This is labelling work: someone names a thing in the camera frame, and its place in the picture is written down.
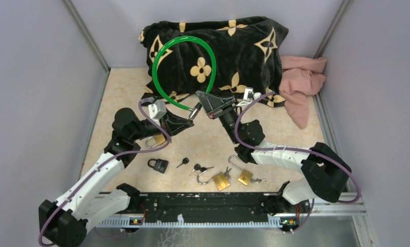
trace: green cable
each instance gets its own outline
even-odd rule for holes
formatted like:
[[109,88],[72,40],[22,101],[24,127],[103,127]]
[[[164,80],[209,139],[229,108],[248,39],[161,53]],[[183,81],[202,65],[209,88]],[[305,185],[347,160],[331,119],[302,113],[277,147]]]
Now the green cable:
[[161,50],[158,51],[157,56],[155,57],[155,60],[153,61],[153,65],[152,65],[152,79],[153,79],[153,83],[155,84],[155,87],[157,88],[158,93],[161,94],[161,96],[163,96],[163,98],[165,98],[168,102],[170,102],[171,104],[189,111],[190,108],[187,107],[186,105],[180,104],[176,101],[174,101],[173,99],[171,99],[163,90],[163,88],[161,88],[160,82],[158,81],[158,62],[160,61],[161,57],[163,56],[163,54],[166,52],[167,49],[169,49],[170,47],[181,43],[181,42],[193,42],[196,44],[201,45],[203,48],[205,48],[205,50],[207,50],[208,54],[210,55],[211,58],[211,77],[210,77],[210,82],[208,83],[208,87],[207,90],[205,90],[205,92],[209,93],[211,91],[211,88],[213,87],[214,84],[214,79],[216,77],[216,70],[217,70],[217,66],[216,66],[216,57],[214,56],[214,52],[211,49],[211,47],[202,39],[197,38],[197,37],[193,37],[193,36],[180,36],[177,38],[174,38],[172,40],[170,40],[169,42],[165,43],[165,45],[163,45],[163,47],[161,47]]

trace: table surface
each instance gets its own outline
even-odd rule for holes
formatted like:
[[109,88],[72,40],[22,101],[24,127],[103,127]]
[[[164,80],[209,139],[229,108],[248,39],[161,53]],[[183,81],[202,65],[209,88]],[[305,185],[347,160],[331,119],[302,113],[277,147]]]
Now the table surface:
[[[134,110],[140,119],[138,101],[144,92],[144,86],[151,81],[146,68],[114,68],[111,70],[104,97],[97,116],[94,132],[90,141],[87,157],[82,169],[85,174],[98,160],[103,148],[111,139],[114,114],[120,108],[128,107]],[[194,106],[198,102],[196,96],[190,96],[183,104]],[[290,119],[284,107],[270,108],[266,105],[254,105],[244,116],[243,122],[258,119],[263,127],[266,140],[270,143],[294,147],[311,147],[316,142],[323,142],[323,135],[317,117],[314,102],[309,97],[310,115],[308,125],[300,130]],[[176,115],[187,117],[184,110],[168,105],[167,108]],[[205,113],[200,112],[194,120],[195,126],[174,136],[170,145],[165,149],[138,154],[129,166],[109,182],[103,191],[112,191],[117,185],[128,183],[143,192],[215,192],[218,191],[214,183],[199,185],[196,176],[192,174],[193,166],[199,163],[204,167],[214,166],[201,176],[202,181],[210,179],[220,171],[225,171],[230,155],[235,155],[235,145],[231,142],[219,120],[209,120]],[[146,148],[144,141],[139,145]],[[179,165],[183,158],[190,162]],[[169,161],[168,168],[161,174],[147,166],[150,158],[161,158]],[[233,159],[238,166],[253,173],[254,178],[266,179],[266,183],[243,185],[237,181],[241,171],[232,167],[230,172],[230,186],[223,192],[248,191],[277,191],[282,183],[297,180],[301,174],[276,167],[274,165],[245,164]]]

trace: pink towel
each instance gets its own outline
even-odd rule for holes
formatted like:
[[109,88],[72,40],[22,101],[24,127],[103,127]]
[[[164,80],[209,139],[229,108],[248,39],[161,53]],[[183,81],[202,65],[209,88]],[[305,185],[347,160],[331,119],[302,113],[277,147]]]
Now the pink towel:
[[300,128],[308,123],[307,95],[319,93],[326,77],[322,75],[326,58],[310,59],[281,56],[282,80],[279,94],[286,99],[284,106],[293,122]]

